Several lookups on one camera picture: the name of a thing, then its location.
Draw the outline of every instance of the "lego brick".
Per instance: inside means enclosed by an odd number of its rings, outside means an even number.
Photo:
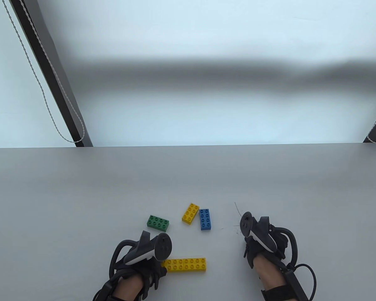
[[[162,262],[162,267],[165,267],[167,272],[204,272],[206,258],[167,259]]]
[[[170,222],[164,218],[158,218],[157,216],[151,215],[146,224],[148,225],[148,227],[166,232],[169,223]]]
[[[201,230],[210,230],[212,228],[209,209],[200,209],[199,218],[201,220]]]
[[[184,272],[184,260],[166,259],[162,262],[162,267],[165,267],[167,272]]]
[[[184,213],[184,216],[182,217],[182,221],[187,223],[188,225],[191,225],[195,215],[198,213],[198,210],[199,210],[199,206],[191,203],[187,211]]]

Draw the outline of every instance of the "long yellow lego brick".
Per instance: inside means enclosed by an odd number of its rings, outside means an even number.
[[[199,206],[192,204],[189,205],[187,211],[185,211],[184,216],[182,217],[182,221],[191,225],[195,215],[198,213]]]
[[[202,272],[206,271],[206,258],[167,259],[162,267],[168,272]]]

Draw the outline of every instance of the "wrist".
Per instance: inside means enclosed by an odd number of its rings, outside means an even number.
[[[259,254],[253,259],[253,266],[258,272],[265,290],[268,291],[286,284],[283,274],[263,255]]]
[[[142,290],[144,282],[140,274],[121,279],[113,292],[113,296],[125,301],[133,301]]]

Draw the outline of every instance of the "glove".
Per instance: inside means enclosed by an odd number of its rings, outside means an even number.
[[[282,260],[285,258],[285,249],[288,247],[288,238],[277,232],[274,231],[274,226],[270,225],[272,231],[270,232],[270,236],[274,239],[277,245],[277,251],[274,255],[279,259]],[[247,243],[244,252],[244,258],[246,257],[249,263],[249,266],[253,268],[253,259],[261,252],[267,252],[262,245],[255,241],[252,237],[245,237],[245,242]]]
[[[155,289],[158,289],[159,279],[167,274],[167,269],[162,267],[161,262],[157,261],[154,257],[149,260],[144,259],[134,263],[133,265],[124,265],[122,262],[123,260],[121,259],[114,266],[117,273],[120,272],[124,279],[127,279],[135,274],[141,275],[144,286],[139,292],[138,296],[142,295],[142,300],[146,299],[149,288],[151,288],[153,285],[155,285]]]

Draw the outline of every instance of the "wrist strap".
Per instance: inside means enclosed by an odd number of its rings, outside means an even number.
[[[265,301],[286,301],[297,297],[292,287],[288,284],[262,291],[262,295]]]

